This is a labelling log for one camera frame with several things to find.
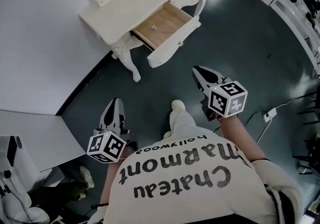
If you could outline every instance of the wrist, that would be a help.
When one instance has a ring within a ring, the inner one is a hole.
[[[119,168],[125,159],[119,159],[118,162],[109,163],[109,168]]]
[[[226,122],[227,120],[230,121],[230,120],[234,120],[237,118],[237,115],[233,115],[233,116],[230,116],[230,117],[227,117],[227,118],[224,118],[222,116],[220,116],[220,118],[217,118],[217,120],[222,123],[222,122]]]

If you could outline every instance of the vanity table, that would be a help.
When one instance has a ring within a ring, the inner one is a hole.
[[[184,40],[201,24],[199,15],[206,0],[91,0],[79,16],[111,47],[113,58],[119,58],[141,77],[133,64],[130,49],[146,45],[152,68],[167,62],[184,44]],[[197,4],[192,16],[181,10]]]

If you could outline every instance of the open drawer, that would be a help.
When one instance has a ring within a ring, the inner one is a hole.
[[[199,26],[199,16],[191,17],[167,2],[132,33],[153,50],[147,59],[154,68],[167,62]]]

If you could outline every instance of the gray floor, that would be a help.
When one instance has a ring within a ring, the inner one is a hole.
[[[216,69],[248,90],[246,108],[239,115],[242,122],[255,111],[269,110],[315,90],[318,79],[307,54],[284,21],[260,0],[207,0],[200,22],[201,27],[185,40],[184,46],[158,68],[148,65],[147,48],[132,50],[132,59],[142,77],[139,83],[116,60],[106,64],[89,82],[62,116],[85,150],[102,111],[114,97],[123,100],[126,127],[135,135],[139,147],[159,141],[169,130],[168,113],[174,99],[185,102],[198,126],[215,129],[217,124],[208,123],[200,108],[203,96],[192,78],[194,65]],[[298,175],[292,154],[305,153],[303,139],[311,138],[316,131],[316,125],[302,127],[305,118],[315,118],[313,114],[296,115],[309,104],[310,100],[303,99],[279,108],[259,143],[268,158],[297,181],[304,205],[318,181],[313,176]],[[260,114],[247,126],[256,140],[264,128]],[[76,212],[84,214],[91,204],[98,203],[108,166],[88,156],[79,161],[89,168],[96,183],[86,199],[72,205]]]

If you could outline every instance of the curved table leg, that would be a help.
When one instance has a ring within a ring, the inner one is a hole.
[[[112,47],[112,51],[114,52],[114,54],[116,54],[121,63],[130,71],[132,71],[133,73],[133,80],[135,82],[138,82],[141,79],[141,76],[139,74],[138,69],[136,68],[136,66],[133,64],[132,59],[131,59],[131,55],[130,55],[130,50],[128,49],[128,47],[125,45],[124,42],[119,41],[113,45],[111,45]]]
[[[194,17],[195,16],[200,16],[203,8],[205,7],[206,1],[207,0],[199,0],[198,4],[196,6],[196,10],[195,10],[194,15],[193,15]]]

